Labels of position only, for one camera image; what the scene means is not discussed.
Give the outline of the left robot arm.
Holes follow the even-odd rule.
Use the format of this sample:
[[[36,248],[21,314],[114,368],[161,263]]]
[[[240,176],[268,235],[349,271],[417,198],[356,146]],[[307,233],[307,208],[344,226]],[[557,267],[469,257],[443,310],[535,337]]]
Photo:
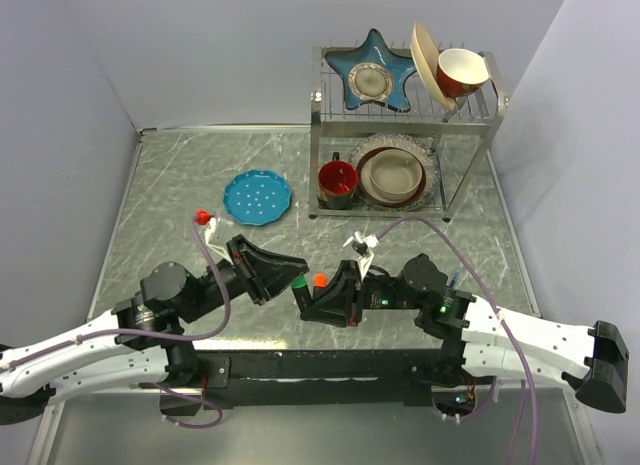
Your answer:
[[[68,332],[1,352],[1,422],[14,425],[49,405],[129,384],[162,390],[190,385],[198,375],[194,342],[219,335],[231,302],[247,295],[263,305],[304,278],[302,258],[265,251],[244,236],[232,238],[219,261],[200,232],[207,262],[196,276],[164,262],[130,299]]]

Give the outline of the blue pen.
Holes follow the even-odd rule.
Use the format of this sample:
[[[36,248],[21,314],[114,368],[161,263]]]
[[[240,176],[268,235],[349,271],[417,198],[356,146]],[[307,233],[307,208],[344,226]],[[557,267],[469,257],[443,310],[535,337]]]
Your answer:
[[[459,280],[459,277],[460,277],[460,271],[458,270],[452,276],[451,281],[449,283],[449,288],[454,288],[455,287],[455,285],[457,284],[457,282]]]

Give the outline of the black green-tipped highlighter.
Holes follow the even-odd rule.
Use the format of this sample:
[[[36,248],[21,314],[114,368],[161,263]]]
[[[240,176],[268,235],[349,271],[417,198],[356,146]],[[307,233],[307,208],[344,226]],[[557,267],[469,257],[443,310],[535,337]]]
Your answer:
[[[312,299],[309,287],[307,289],[297,289],[297,290],[293,290],[291,288],[291,290],[293,292],[295,302],[300,312],[300,319],[303,321],[307,321],[309,319],[310,312],[312,311],[312,307],[313,307],[313,299]]]

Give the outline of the black orange-tipped highlighter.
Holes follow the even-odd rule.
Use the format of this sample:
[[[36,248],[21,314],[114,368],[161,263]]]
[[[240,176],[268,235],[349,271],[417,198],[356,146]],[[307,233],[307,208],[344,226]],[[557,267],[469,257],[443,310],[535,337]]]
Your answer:
[[[313,286],[312,298],[313,299],[317,299],[322,294],[322,292],[325,290],[325,288],[326,287],[324,287],[324,288],[315,288]]]

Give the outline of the green highlighter cap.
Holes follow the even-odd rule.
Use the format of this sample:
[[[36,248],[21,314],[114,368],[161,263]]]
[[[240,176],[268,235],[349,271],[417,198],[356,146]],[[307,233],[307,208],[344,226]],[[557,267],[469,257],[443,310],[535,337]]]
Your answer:
[[[308,288],[308,283],[306,280],[305,276],[300,276],[298,277],[291,285],[291,288],[293,290],[297,290],[297,289],[307,289]]]

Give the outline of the orange highlighter cap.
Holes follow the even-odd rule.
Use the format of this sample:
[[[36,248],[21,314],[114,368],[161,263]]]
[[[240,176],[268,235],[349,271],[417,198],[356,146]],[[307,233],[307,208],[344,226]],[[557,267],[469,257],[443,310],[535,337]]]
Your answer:
[[[313,286],[315,288],[324,288],[327,286],[328,283],[328,279],[327,276],[324,273],[317,273],[314,276],[314,284]]]

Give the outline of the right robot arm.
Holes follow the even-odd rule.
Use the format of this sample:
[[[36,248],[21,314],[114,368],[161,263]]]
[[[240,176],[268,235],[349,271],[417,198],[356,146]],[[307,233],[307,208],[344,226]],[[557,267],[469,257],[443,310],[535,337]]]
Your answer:
[[[409,260],[398,275],[371,267],[360,272],[343,260],[334,277],[309,286],[292,284],[304,321],[355,327],[366,310],[414,311],[415,325],[441,340],[439,357],[417,372],[442,386],[471,378],[531,381],[573,391],[593,409],[622,414],[627,409],[629,350],[618,327],[599,320],[567,325],[490,303],[449,285],[425,254]]]

